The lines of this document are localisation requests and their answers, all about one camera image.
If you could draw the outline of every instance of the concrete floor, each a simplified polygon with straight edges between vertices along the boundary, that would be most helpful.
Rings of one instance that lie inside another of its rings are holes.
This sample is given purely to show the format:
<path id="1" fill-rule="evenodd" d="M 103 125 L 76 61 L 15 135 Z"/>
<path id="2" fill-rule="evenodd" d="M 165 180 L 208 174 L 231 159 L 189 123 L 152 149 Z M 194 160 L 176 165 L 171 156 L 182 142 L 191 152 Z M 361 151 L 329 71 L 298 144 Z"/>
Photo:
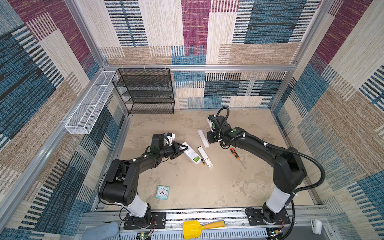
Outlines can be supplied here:
<path id="1" fill-rule="evenodd" d="M 175 111 L 175 114 L 134 114 L 121 159 L 140 156 L 155 133 L 172 132 L 175 141 L 187 142 L 197 153 L 204 146 L 198 130 L 209 131 L 207 117 L 216 111 Z M 228 123 L 277 146 L 286 147 L 269 110 L 231 110 Z M 140 174 L 137 191 L 153 209 L 262 206 L 273 190 L 273 169 L 255 155 L 237 148 L 242 164 L 218 143 L 204 148 L 214 167 L 195 165 L 184 154 Z M 169 186 L 169 198 L 156 198 L 159 185 Z M 307 191 L 295 205 L 313 205 Z"/>

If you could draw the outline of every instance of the analog clock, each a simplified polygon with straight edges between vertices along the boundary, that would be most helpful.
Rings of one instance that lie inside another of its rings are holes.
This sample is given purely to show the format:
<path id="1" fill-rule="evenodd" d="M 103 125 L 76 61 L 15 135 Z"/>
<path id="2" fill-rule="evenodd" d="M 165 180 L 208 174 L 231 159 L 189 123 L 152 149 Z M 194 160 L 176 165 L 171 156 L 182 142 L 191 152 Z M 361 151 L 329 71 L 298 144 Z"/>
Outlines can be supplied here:
<path id="1" fill-rule="evenodd" d="M 158 198 L 158 199 L 168 199 L 168 192 L 169 192 L 169 187 L 159 186 L 157 188 L 156 198 Z"/>

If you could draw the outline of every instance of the white device with green display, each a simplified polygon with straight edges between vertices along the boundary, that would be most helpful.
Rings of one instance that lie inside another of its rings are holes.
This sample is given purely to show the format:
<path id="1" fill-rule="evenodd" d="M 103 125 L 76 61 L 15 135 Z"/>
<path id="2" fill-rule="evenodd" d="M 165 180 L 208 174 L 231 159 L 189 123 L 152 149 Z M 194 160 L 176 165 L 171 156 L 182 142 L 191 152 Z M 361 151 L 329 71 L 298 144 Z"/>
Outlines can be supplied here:
<path id="1" fill-rule="evenodd" d="M 184 153 L 188 156 L 188 158 L 194 163 L 199 164 L 201 162 L 201 157 L 188 145 L 187 142 L 183 143 L 183 145 L 188 146 L 188 149 L 184 151 Z"/>

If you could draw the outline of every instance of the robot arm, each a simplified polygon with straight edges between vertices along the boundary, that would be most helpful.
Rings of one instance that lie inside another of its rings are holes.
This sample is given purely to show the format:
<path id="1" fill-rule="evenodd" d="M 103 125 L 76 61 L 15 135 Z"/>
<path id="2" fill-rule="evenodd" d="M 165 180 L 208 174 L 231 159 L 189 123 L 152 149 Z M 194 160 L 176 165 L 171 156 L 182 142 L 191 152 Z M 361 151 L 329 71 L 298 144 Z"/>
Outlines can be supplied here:
<path id="1" fill-rule="evenodd" d="M 208 117 L 211 126 L 211 131 L 207 132 L 208 142 L 214 143 L 219 141 L 223 148 L 232 145 L 233 147 L 244 149 L 263 159 L 273 167 L 273 182 L 275 187 L 271 196 L 263 205 L 262 218 L 265 223 L 274 224 L 279 220 L 284 208 L 291 202 L 296 194 L 297 186 L 301 184 L 307 176 L 299 153 L 293 147 L 284 149 L 266 143 L 240 127 L 232 128 L 226 122 L 229 109 L 227 109 L 226 117 L 219 116 L 221 110 L 219 110 L 217 116 L 210 115 Z M 322 172 L 322 178 L 319 180 L 318 185 L 320 185 L 325 178 L 322 167 L 320 170 Z"/>
<path id="2" fill-rule="evenodd" d="M 139 227 L 146 227 L 151 222 L 151 206 L 141 200 L 137 193 L 139 174 L 157 167 L 164 157 L 174 159 L 188 149 L 162 134 L 154 134 L 148 148 L 149 152 L 135 159 L 113 160 L 99 187 L 100 199 L 125 208 L 129 212 L 130 221 Z"/>

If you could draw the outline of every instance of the patterned fabric wall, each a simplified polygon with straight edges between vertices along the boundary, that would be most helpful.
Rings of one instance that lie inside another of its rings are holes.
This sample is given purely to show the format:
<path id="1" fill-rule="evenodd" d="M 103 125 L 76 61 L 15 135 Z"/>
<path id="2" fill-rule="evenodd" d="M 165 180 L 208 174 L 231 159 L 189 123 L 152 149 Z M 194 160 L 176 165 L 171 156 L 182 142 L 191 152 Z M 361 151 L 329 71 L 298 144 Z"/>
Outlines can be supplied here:
<path id="1" fill-rule="evenodd" d="M 0 0 L 0 201 L 98 66 L 64 0 Z"/>
<path id="2" fill-rule="evenodd" d="M 321 0 L 78 0 L 111 65 L 289 64 Z"/>
<path id="3" fill-rule="evenodd" d="M 383 39 L 384 1 L 336 0 L 274 111 L 348 240 L 384 239 Z"/>
<path id="4" fill-rule="evenodd" d="M 89 135 L 69 134 L 0 234 L 1 240 L 74 238 L 92 209 L 124 120 L 119 96 L 109 96 Z"/>
<path id="5" fill-rule="evenodd" d="M 110 65 L 290 64 L 320 0 L 78 3 Z M 279 74 L 175 72 L 175 108 L 268 107 Z"/>
<path id="6" fill-rule="evenodd" d="M 267 108 L 285 74 L 286 72 L 171 72 L 175 108 Z"/>

